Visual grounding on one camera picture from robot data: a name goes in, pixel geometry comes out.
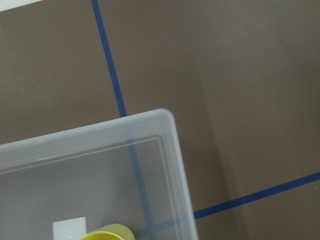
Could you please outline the yellow plastic cup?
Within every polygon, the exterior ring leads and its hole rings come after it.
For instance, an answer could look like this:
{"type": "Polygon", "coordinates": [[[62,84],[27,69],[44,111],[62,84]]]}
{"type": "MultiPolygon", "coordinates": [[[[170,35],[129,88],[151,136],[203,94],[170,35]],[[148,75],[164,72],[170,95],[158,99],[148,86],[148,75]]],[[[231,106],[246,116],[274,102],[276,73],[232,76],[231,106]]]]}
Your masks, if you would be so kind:
{"type": "Polygon", "coordinates": [[[125,225],[113,223],[87,233],[81,240],[135,240],[133,232],[125,225]]]}

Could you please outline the clear plastic storage box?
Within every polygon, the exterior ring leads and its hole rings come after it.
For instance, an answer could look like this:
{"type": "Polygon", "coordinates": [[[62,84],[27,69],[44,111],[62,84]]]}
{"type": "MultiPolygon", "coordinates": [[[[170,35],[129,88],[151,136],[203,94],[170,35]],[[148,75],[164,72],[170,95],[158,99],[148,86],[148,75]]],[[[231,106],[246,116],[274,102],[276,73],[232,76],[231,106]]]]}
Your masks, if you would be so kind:
{"type": "Polygon", "coordinates": [[[110,224],[137,240],[198,239],[170,111],[1,145],[1,239],[79,240],[110,224]]]}

